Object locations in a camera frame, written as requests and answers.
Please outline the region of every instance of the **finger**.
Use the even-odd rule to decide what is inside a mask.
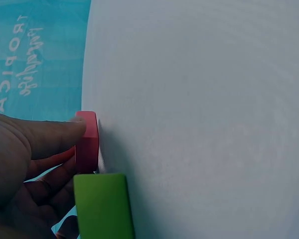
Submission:
[[[47,158],[68,150],[83,136],[86,128],[81,117],[73,118],[73,122],[52,122],[0,115],[0,120],[11,126],[32,159]]]
[[[64,164],[43,175],[36,181],[24,183],[37,205],[45,204],[76,174],[75,158],[72,157]]]
[[[56,154],[49,158],[32,160],[28,172],[26,174],[25,180],[29,180],[39,176],[41,173],[44,173],[46,170],[53,168],[57,165],[65,163],[74,155],[74,147],[70,148],[68,151],[65,151],[60,154]]]
[[[59,231],[56,233],[57,239],[76,239],[79,236],[78,218],[68,216]]]
[[[16,228],[1,223],[0,238],[29,239],[29,237],[24,232],[21,232]]]
[[[71,180],[46,205],[39,208],[47,223],[53,226],[61,221],[74,205],[73,180]]]

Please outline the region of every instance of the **green rectangular piece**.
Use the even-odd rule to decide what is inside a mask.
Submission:
[[[124,174],[80,174],[74,193],[81,239],[133,239]]]

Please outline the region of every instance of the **red rectangular piece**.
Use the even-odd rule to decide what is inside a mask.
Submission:
[[[86,121],[83,137],[75,145],[75,164],[79,173],[93,173],[98,167],[99,131],[96,114],[93,111],[78,111]]]

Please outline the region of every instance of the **white surface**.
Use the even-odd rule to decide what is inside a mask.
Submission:
[[[299,239],[299,0],[95,0],[83,109],[140,239]]]

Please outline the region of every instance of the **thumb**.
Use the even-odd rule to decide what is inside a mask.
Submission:
[[[0,121],[18,137],[31,159],[42,159],[62,153],[72,147],[84,134],[82,117],[71,122],[31,121],[0,115]]]
[[[50,157],[72,147],[86,124],[29,121],[0,115],[0,205],[7,203],[25,179],[31,159]]]

